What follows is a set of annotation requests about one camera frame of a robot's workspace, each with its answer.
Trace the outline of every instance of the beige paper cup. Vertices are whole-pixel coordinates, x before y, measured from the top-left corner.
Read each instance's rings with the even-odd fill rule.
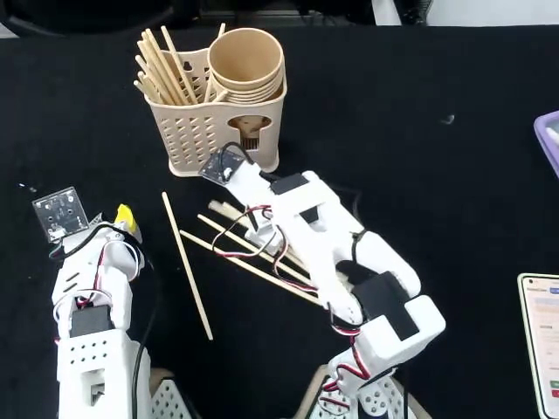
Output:
[[[226,32],[208,50],[211,74],[232,91],[246,92],[264,86],[275,78],[283,61],[278,40],[254,28]]]

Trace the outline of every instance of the ventilation hole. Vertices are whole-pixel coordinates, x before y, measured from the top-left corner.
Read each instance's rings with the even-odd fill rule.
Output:
[[[74,282],[69,287],[67,287],[63,292],[69,292],[74,286],[78,286],[78,283]]]

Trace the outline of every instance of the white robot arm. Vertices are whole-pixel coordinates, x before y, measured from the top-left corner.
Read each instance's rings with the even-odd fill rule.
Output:
[[[33,206],[51,241],[59,242],[50,258],[63,261],[52,292],[59,331],[58,418],[151,418],[149,355],[127,335],[129,282],[144,266],[132,212],[121,205],[113,223],[87,223],[73,189]]]
[[[373,389],[380,394],[379,383],[442,333],[445,320],[429,297],[418,296],[421,285],[415,271],[380,236],[366,231],[316,173],[270,183],[247,157],[222,148],[200,175],[226,187],[249,209],[269,206],[272,216],[253,213],[246,238],[269,243],[271,253],[280,248],[282,237],[287,240],[305,264],[322,305],[349,325],[336,328],[350,336],[351,348],[329,362],[330,381],[317,412],[320,417],[357,417],[358,409],[366,408],[365,400],[371,400],[365,394]],[[274,236],[277,230],[281,237]],[[336,275],[342,260],[371,270],[352,291]],[[394,412],[403,412],[388,407],[380,402],[368,414],[381,417],[389,411],[400,417]]]

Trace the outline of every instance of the wooden chopstick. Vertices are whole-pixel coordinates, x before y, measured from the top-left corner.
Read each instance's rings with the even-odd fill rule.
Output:
[[[170,80],[170,87],[169,88],[172,88],[172,89],[175,90],[176,98],[180,102],[179,104],[188,105],[189,102],[188,102],[186,96],[184,95],[183,89],[178,84],[178,80],[176,79],[175,74],[171,70],[169,62],[167,61],[167,59],[163,55],[161,49],[159,48],[159,44],[157,44],[157,40],[155,39],[154,34],[152,33],[151,29],[147,29],[145,31],[145,34],[148,38],[148,41],[151,43],[151,46],[153,48],[153,51],[155,52],[155,55],[157,56],[157,58],[161,62],[163,70],[167,73],[167,77]]]
[[[167,28],[165,26],[162,26],[161,32],[163,33],[163,37],[165,38],[165,42],[167,43],[169,52],[171,53],[171,57],[173,57],[173,61],[175,61],[176,69],[178,70],[179,75],[183,79],[184,87],[186,88],[186,91],[188,92],[190,97],[190,102],[192,102],[193,104],[197,104],[198,100],[196,99],[196,94],[194,93],[194,90],[192,90],[189,77],[186,75],[186,72],[184,71],[183,62],[181,61],[181,58],[178,56],[178,53],[176,52],[175,44],[173,44],[173,40],[171,39],[171,36],[169,35]]]
[[[222,225],[219,225],[218,223],[216,223],[213,220],[210,220],[207,216],[203,216],[202,214],[198,214],[198,219],[202,220],[204,223],[208,224],[212,229],[217,230],[219,232],[224,232],[225,228]],[[241,246],[243,246],[245,249],[249,250],[249,251],[253,251],[256,252],[258,251],[258,248],[250,243],[248,243],[246,240],[244,240],[243,238],[237,236],[235,233],[231,232],[231,231],[226,231],[225,235],[230,238],[231,240],[233,240],[234,242],[237,242],[238,244],[240,244]],[[267,260],[268,262],[273,262],[273,257],[271,255],[269,255],[268,253],[262,251],[259,253],[259,256],[261,258],[263,258],[264,260]],[[278,267],[288,273],[289,275],[291,275],[292,277],[294,277],[295,279],[299,280],[300,282],[306,284],[306,285],[313,285],[313,283],[311,282],[311,280],[309,278],[306,278],[305,276],[301,275],[300,273],[298,273],[296,270],[290,268],[289,266],[287,266],[286,264],[283,264],[281,262],[278,262]]]
[[[142,83],[140,83],[138,80],[134,80],[134,86],[136,89],[138,89],[140,92],[142,92],[143,94],[145,94],[146,96],[149,97],[149,100],[151,100],[152,102],[156,102],[157,99],[155,97],[152,97],[151,93],[148,91],[148,88],[146,88],[145,85],[143,85]]]
[[[148,62],[148,65],[151,65],[153,68],[155,68],[155,71],[157,72],[159,78],[165,85],[167,92],[169,92],[169,96],[173,100],[172,105],[182,105],[183,102],[178,97],[178,93],[173,87],[173,83],[169,78],[169,74],[163,67],[163,63],[161,62],[161,60],[157,56],[157,53],[154,50],[154,46],[151,44],[151,42],[149,42],[148,35],[145,32],[142,32],[141,36],[143,37],[142,42],[143,42],[144,50],[146,52],[146,55],[144,57]]]
[[[200,319],[202,319],[202,324],[206,331],[206,335],[209,340],[213,340],[213,334],[210,329],[210,322],[208,321],[208,316],[206,316],[206,311],[204,310],[204,304],[202,304],[202,299],[200,298],[200,293],[198,292],[198,287],[194,281],[194,275],[192,274],[192,269],[190,268],[190,263],[186,257],[186,250],[184,249],[183,240],[179,234],[179,229],[176,226],[175,215],[173,214],[173,209],[171,209],[171,203],[169,202],[169,197],[167,192],[161,194],[163,198],[163,204],[167,210],[167,215],[169,216],[169,222],[171,224],[171,229],[173,230],[173,235],[175,236],[176,245],[178,246],[179,253],[181,254],[181,259],[183,260],[184,270],[186,271],[186,276],[190,282],[190,288],[192,289],[192,294],[194,295],[194,301],[196,302],[196,307],[198,308],[198,313],[200,314]]]
[[[180,230],[180,234],[186,238],[188,238],[190,241],[204,247],[206,250],[211,251],[211,244],[205,242],[204,240],[202,240],[201,238],[198,238],[190,233],[187,233],[186,231]],[[219,250],[217,247],[214,247],[214,250],[216,251],[221,251]],[[251,264],[247,264],[246,262],[238,259],[238,258],[225,258],[226,260],[234,263],[235,265],[255,274],[258,275],[259,277],[261,277],[262,279],[265,279],[266,281],[271,282],[274,285],[279,286],[280,288],[283,288],[284,290],[287,290],[289,292],[292,292],[293,294],[301,297],[302,299],[305,299],[307,301],[310,301],[311,303],[314,303],[318,306],[321,306],[320,301],[312,296],[307,294],[306,292],[300,291],[297,288],[293,288],[292,286],[286,284],[285,282],[273,277],[272,275],[270,275],[269,273],[266,273],[264,271],[261,271],[258,268],[255,268],[254,266],[252,266]]]
[[[155,98],[155,100],[152,99],[152,102],[161,101],[159,98],[159,93],[157,93],[154,84],[144,72],[138,72],[138,80],[140,80],[141,83],[146,87],[146,90],[149,92],[149,98]]]
[[[173,100],[170,98],[169,93],[167,92],[167,89],[163,87],[162,82],[159,79],[159,77],[156,76],[151,71],[151,69],[148,67],[148,64],[143,60],[143,58],[140,57],[139,55],[136,55],[135,60],[136,60],[136,63],[138,63],[138,65],[140,66],[140,68],[143,70],[143,72],[146,74],[146,76],[148,76],[149,80],[153,83],[153,85],[155,86],[156,91],[159,92],[159,94],[161,95],[161,97],[163,99],[163,103],[165,105],[173,103]]]
[[[162,75],[162,67],[159,60],[156,58],[155,54],[152,52],[150,45],[147,41],[138,41],[138,48],[140,48],[141,54],[143,55],[145,61],[147,62],[148,69],[154,75],[154,80],[157,79],[160,83],[160,93],[164,93],[164,96],[168,101],[166,105],[177,105],[175,96],[173,96],[172,91],[169,90],[168,82],[165,81],[166,78]]]

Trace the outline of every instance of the black cloth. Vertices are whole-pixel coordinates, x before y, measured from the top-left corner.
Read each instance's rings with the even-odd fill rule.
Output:
[[[446,318],[411,363],[412,394],[434,417],[536,418],[516,277],[559,271],[559,188],[532,127],[559,107],[559,28],[273,34],[289,85],[279,173],[312,169],[362,190],[363,221],[417,270]],[[215,31],[174,36],[194,50]],[[175,372],[205,417],[289,417],[315,369],[348,342],[320,308],[188,243],[215,334],[207,341],[160,193],[179,225],[205,239],[214,233],[196,213],[232,199],[169,172],[132,86],[135,40],[0,42],[0,416],[56,415],[57,267],[31,200],[72,185],[90,217],[124,202],[139,220],[164,280],[153,365]],[[135,339],[152,278],[134,283]]]

